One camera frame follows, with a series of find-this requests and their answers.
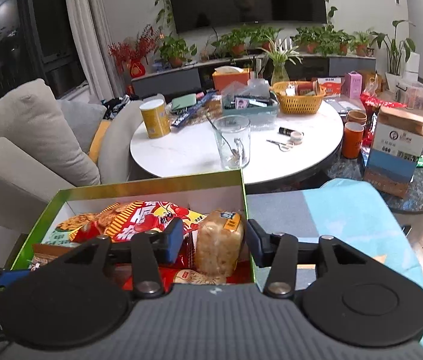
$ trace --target dark marble side table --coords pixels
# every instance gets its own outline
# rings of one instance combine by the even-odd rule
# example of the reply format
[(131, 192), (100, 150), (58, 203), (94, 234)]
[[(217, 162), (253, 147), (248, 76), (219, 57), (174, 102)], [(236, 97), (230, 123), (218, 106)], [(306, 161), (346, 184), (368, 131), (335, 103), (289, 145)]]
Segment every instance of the dark marble side table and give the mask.
[[(325, 173), (329, 179), (354, 179), (362, 180), (362, 167), (358, 160), (348, 160), (338, 154), (335, 162)], [(410, 225), (411, 231), (408, 239), (414, 244), (423, 237), (423, 168), (417, 168), (413, 175), (413, 181), (408, 187), (407, 196), (402, 199), (380, 192), (391, 212), (401, 226)]]

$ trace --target window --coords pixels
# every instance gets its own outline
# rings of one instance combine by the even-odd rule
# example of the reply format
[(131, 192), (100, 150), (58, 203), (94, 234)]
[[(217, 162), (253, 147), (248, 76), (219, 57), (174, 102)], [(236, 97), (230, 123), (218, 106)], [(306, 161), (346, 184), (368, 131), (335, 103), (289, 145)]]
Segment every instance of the window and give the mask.
[(65, 0), (0, 0), (0, 98), (39, 77), (55, 97), (85, 80)]

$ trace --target tv cabinet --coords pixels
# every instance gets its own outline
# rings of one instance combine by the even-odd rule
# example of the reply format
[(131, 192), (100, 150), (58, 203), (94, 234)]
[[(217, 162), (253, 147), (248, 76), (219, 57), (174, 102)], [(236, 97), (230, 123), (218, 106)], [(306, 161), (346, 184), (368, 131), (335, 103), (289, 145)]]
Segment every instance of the tv cabinet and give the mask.
[[(301, 54), (302, 64), (286, 63), (286, 70), (291, 80), (311, 80), (313, 78), (340, 77), (350, 71), (375, 71), (376, 59), (358, 57), (356, 55), (322, 57), (311, 54)], [(177, 94), (197, 91), (200, 88), (213, 88), (212, 74), (218, 66), (234, 64), (240, 68), (254, 67), (258, 59), (264, 59), (264, 54), (247, 55), (235, 58), (213, 59), (196, 62), (176, 69), (167, 69), (132, 79), (133, 89), (141, 98), (162, 93), (165, 98)], [(273, 73), (273, 63), (268, 61), (263, 77), (270, 80)]]

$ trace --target scissors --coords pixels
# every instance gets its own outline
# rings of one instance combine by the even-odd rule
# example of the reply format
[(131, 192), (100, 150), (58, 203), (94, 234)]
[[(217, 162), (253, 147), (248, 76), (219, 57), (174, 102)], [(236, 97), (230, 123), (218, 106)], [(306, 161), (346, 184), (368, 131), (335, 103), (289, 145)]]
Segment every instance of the scissors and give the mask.
[(289, 152), (290, 150), (292, 150), (292, 147), (295, 145), (293, 142), (282, 143), (282, 142), (277, 142), (275, 140), (269, 140), (269, 139), (267, 139), (267, 142), (277, 145), (282, 152)]

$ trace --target round white table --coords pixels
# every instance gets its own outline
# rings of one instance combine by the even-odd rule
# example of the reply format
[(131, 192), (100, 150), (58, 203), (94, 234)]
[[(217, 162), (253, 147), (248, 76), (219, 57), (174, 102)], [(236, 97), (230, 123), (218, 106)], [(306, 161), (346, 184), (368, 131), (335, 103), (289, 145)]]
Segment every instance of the round white table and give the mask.
[[(278, 133), (286, 127), (304, 133), (304, 141), (288, 151), (267, 142), (287, 142)], [(332, 154), (343, 137), (343, 122), (333, 107), (322, 102), (315, 115), (279, 113), (275, 129), (251, 132), (250, 162), (243, 168), (246, 185), (264, 183), (303, 172)], [(148, 138), (145, 124), (137, 129), (130, 142), (136, 163), (158, 177), (183, 176), (221, 171), (220, 155), (212, 126), (205, 122), (186, 126), (162, 138)]]

